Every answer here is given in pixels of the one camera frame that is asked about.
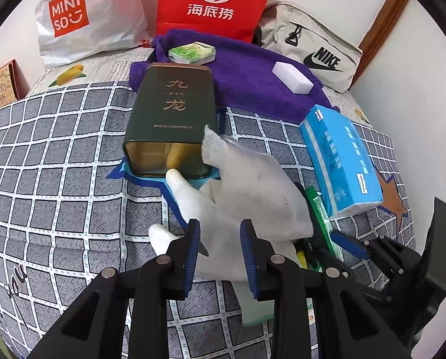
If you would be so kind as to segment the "green black packet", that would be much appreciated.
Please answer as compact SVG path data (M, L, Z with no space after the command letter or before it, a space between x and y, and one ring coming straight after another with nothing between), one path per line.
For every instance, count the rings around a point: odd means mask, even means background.
M303 268L312 271L324 271L329 267L341 270L341 256L331 241L332 226L322 199L314 186L304 189L298 182L295 185L306 200L313 229L312 236L294 242L298 261Z

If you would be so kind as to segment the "pale green cloth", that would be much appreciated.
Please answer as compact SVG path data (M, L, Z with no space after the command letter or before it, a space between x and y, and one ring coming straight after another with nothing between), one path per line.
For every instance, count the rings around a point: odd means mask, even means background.
M233 282L232 286L240 305L243 327L255 327L274 318L273 300L255 300L247 282Z

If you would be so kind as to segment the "blue tissue pack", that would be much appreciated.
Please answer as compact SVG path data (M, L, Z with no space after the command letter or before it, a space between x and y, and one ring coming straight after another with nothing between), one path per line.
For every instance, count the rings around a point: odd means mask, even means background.
M359 215L383 202L377 173L350 119L315 105L299 129L330 219Z

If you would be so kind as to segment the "white sponge block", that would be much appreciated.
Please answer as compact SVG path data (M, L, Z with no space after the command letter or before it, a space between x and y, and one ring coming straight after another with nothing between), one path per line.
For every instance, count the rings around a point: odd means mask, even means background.
M296 95L308 95L314 87L311 80L289 63L276 62L272 67L272 74Z

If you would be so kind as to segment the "dark green tea tin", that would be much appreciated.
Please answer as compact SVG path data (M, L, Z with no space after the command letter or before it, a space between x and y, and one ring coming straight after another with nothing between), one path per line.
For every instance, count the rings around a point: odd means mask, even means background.
M123 152L139 177L164 177L177 169L188 179L207 177L203 163L205 128L217 130L211 69L176 63L151 63L137 91Z

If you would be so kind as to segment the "beige Nike waist bag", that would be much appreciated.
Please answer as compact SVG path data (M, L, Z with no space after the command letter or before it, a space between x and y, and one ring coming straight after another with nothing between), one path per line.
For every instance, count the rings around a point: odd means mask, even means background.
M265 49L307 66L323 85L346 92L354 79L362 50L337 35L300 6L274 2L259 22Z

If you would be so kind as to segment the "green white soap box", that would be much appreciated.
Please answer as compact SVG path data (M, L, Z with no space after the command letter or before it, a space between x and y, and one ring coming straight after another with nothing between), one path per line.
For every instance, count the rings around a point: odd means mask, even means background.
M174 63L204 65L215 61L216 48L212 45L195 41L170 49L168 58Z

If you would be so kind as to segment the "brown cardboard picture box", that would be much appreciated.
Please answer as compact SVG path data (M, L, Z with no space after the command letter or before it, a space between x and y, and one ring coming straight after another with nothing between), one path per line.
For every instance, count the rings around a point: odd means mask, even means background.
M21 99L16 77L16 61L12 60L0 68L0 108Z

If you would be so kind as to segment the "red Haidilao paper bag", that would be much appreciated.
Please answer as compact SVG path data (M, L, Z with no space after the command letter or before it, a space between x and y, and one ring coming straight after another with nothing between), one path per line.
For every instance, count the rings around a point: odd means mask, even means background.
M156 31L192 29L249 42L267 0L158 0Z

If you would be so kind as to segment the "white Miniso plastic bag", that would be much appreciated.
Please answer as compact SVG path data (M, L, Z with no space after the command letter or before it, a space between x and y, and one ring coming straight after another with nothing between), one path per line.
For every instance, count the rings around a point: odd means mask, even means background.
M141 0L39 0L35 18L46 68L151 38Z

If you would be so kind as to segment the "brown wooden door frame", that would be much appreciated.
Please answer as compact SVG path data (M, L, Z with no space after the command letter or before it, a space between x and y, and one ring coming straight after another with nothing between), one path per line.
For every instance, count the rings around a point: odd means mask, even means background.
M385 0L373 24L359 44L359 48L362 50L362 57L351 85L357 82L372 59L376 57L380 48L384 45L386 39L399 21L409 1Z

